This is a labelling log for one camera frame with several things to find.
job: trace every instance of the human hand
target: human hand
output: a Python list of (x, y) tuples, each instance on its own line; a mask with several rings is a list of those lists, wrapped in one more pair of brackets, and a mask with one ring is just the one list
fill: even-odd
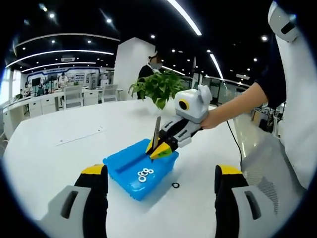
[(219, 119), (219, 115), (218, 115), (216, 109), (213, 109), (213, 110), (209, 110), (208, 116), (206, 117), (206, 119), (204, 119), (200, 123), (200, 126), (203, 129), (212, 129), (212, 128), (215, 128), (216, 126), (218, 126), (220, 123), (221, 122)]

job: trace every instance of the black jacket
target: black jacket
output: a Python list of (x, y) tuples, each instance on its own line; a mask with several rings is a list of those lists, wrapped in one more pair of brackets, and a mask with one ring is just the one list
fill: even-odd
[[(149, 77), (153, 74), (154, 74), (153, 70), (148, 65), (143, 66), (139, 72), (138, 82), (145, 82), (144, 79), (140, 79), (140, 78)], [(142, 99), (139, 92), (137, 93), (137, 95), (138, 95), (138, 99)]]

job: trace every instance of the potted plant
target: potted plant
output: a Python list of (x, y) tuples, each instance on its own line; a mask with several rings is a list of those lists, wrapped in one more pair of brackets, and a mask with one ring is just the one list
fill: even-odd
[(132, 90), (131, 96), (133, 96), (134, 93), (140, 92), (142, 100), (151, 99), (160, 111), (164, 109), (170, 98), (174, 99), (177, 92), (184, 90), (181, 78), (170, 70), (163, 73), (156, 72), (140, 79), (130, 86), (129, 93)]

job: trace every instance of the white table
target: white table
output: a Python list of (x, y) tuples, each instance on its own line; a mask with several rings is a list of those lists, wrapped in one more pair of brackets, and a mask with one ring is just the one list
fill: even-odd
[[(175, 113), (169, 103), (162, 124)], [(153, 135), (156, 117), (141, 100), (98, 104), (23, 121), (4, 154), (4, 168), (18, 202), (32, 219), (81, 171)], [(173, 172), (142, 202), (109, 178), (109, 238), (211, 238), (215, 233), (214, 170), (239, 166), (239, 150), (226, 123), (198, 132)], [(172, 182), (178, 182), (175, 189)]]
[[(100, 94), (102, 93), (102, 90), (101, 89), (96, 89), (96, 90), (83, 89), (82, 91), (83, 94), (90, 93), (90, 92), (97, 92), (97, 94)], [(27, 119), (24, 116), (23, 106), (39, 103), (45, 100), (53, 100), (53, 102), (55, 101), (55, 103), (53, 103), (55, 104), (55, 109), (53, 106), (53, 110), (50, 110), (50, 112), (59, 111), (60, 98), (62, 96), (64, 96), (64, 92), (62, 90), (56, 90), (54, 93), (39, 96), (39, 97), (23, 98), (6, 106), (3, 109), (4, 132), (6, 137), (8, 139), (11, 139), (11, 136), (13, 132), (15, 131), (15, 129), (17, 128), (17, 126), (21, 123), (21, 121)], [(39, 114), (40, 115), (42, 114), (41, 106), (40, 106)]]

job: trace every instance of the blue foam block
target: blue foam block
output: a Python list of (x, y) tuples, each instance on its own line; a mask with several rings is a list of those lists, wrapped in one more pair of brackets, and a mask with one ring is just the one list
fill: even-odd
[[(103, 160), (110, 177), (138, 201), (148, 195), (173, 169), (178, 157), (178, 153), (174, 151), (171, 155), (156, 159), (152, 163), (145, 153), (149, 142), (149, 139), (144, 139)], [(138, 171), (142, 171), (143, 168), (152, 169), (154, 173), (147, 175), (145, 182), (139, 182)]]

